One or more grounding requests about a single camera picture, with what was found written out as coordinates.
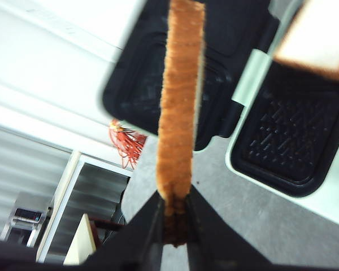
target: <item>bread slice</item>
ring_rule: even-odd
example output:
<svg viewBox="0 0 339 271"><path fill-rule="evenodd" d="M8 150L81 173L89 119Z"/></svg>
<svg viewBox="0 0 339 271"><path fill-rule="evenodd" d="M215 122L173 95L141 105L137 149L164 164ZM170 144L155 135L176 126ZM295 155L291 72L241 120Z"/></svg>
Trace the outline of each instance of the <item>bread slice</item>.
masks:
<svg viewBox="0 0 339 271"><path fill-rule="evenodd" d="M274 60L339 81L339 0L307 0Z"/></svg>
<svg viewBox="0 0 339 271"><path fill-rule="evenodd" d="M192 152L201 100L205 6L171 0L158 128L157 188L165 201L167 242L179 244L178 229L192 180Z"/></svg>

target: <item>toasted bread strip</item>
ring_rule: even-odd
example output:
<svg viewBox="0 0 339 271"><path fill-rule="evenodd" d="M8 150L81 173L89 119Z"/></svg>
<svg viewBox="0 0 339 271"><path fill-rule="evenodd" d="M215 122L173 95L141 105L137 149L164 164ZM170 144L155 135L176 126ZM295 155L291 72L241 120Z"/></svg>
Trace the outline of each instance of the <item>toasted bread strip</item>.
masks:
<svg viewBox="0 0 339 271"><path fill-rule="evenodd" d="M192 179L192 151L202 89L205 6L171 0L158 128L157 188L165 200L166 227L172 234L185 213Z"/></svg>

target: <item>white wall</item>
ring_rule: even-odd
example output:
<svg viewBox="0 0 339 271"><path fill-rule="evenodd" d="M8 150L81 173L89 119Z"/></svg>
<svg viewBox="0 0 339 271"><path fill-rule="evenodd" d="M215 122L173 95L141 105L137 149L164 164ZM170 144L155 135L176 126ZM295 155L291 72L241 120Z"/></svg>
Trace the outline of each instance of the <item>white wall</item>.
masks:
<svg viewBox="0 0 339 271"><path fill-rule="evenodd" d="M144 1L119 2L0 0L1 126L120 163L101 97Z"/></svg>

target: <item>black cooking plate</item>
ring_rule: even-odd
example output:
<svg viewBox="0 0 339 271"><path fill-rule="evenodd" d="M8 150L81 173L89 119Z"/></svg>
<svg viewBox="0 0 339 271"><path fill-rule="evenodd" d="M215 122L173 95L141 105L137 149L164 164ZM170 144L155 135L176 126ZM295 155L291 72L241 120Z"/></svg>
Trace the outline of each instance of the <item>black cooking plate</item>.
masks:
<svg viewBox="0 0 339 271"><path fill-rule="evenodd" d="M339 146L339 83L272 63L231 152L234 169L286 194L324 181Z"/></svg>
<svg viewBox="0 0 339 271"><path fill-rule="evenodd" d="M253 48L267 50L278 26L270 1L206 2L205 83L196 150L212 136L230 136L231 96ZM166 52L168 0L148 0L103 94L103 104L119 120L157 134Z"/></svg>

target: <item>orange wire bundle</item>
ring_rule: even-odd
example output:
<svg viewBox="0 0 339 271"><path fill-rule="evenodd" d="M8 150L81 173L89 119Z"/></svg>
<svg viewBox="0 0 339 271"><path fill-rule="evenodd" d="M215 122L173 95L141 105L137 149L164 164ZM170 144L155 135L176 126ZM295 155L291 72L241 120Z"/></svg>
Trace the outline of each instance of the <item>orange wire bundle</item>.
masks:
<svg viewBox="0 0 339 271"><path fill-rule="evenodd" d="M122 167L126 168L130 164L134 169L147 136L120 126L119 121L114 119L109 126L109 137L122 158Z"/></svg>

